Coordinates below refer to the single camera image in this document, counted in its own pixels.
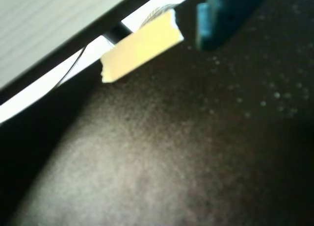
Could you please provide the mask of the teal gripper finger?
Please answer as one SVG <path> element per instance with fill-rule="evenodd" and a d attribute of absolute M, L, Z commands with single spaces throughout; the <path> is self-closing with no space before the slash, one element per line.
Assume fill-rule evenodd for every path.
<path fill-rule="evenodd" d="M 206 0 L 197 5 L 196 47 L 214 50 L 229 40 L 263 0 Z"/>

